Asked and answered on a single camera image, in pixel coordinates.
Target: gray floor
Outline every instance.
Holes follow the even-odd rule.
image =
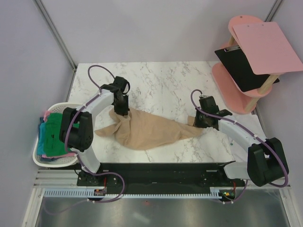
[[[60,211],[83,199],[44,198]],[[249,191],[232,205],[205,199],[120,199],[107,204],[82,203],[60,215],[41,209],[37,227],[288,227],[276,191]]]

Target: black clipboard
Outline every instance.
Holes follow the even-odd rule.
[[[238,45],[217,50],[215,54],[242,92],[260,88],[269,77],[269,74],[253,73],[250,63]]]

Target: white marble table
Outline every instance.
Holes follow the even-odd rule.
[[[155,115],[186,123],[187,116],[195,116],[190,93],[198,88],[212,95],[220,109],[226,106],[212,79],[211,68],[216,62],[134,62],[100,63],[115,76],[131,84],[129,106]],[[92,64],[79,64],[69,102],[86,102],[97,88],[88,78]],[[92,68],[91,75],[99,84],[108,84],[112,77],[101,68]],[[95,130],[113,124],[106,108],[96,118]],[[121,146],[114,137],[102,138],[94,134],[93,148],[100,162],[228,162],[234,160],[228,137],[215,129],[205,129],[200,137],[150,149],[131,150]],[[246,152],[237,148],[235,157],[246,159]]]

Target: beige cloth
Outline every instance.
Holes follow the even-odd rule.
[[[155,116],[130,108],[128,116],[120,116],[112,109],[110,117],[116,124],[96,130],[98,136],[115,134],[116,140],[123,146],[135,150],[146,150],[177,140],[199,136],[201,128],[181,124],[164,117]],[[188,117],[188,124],[193,125],[194,117]]]

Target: white basket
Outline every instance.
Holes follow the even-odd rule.
[[[75,108],[79,105],[81,105],[81,104],[57,103],[57,104],[51,106],[48,110],[52,111],[53,113],[61,113],[62,114],[63,110],[66,107]],[[36,153],[37,145],[38,145],[38,138],[36,140],[36,144],[35,144],[34,151],[33,151],[33,160],[38,166],[47,167],[47,168],[60,168],[60,167],[71,166],[71,165],[74,165],[78,162],[78,159],[75,156],[61,157],[61,158],[58,158],[57,160],[52,161],[52,162],[42,161],[42,160],[40,160],[40,157]]]

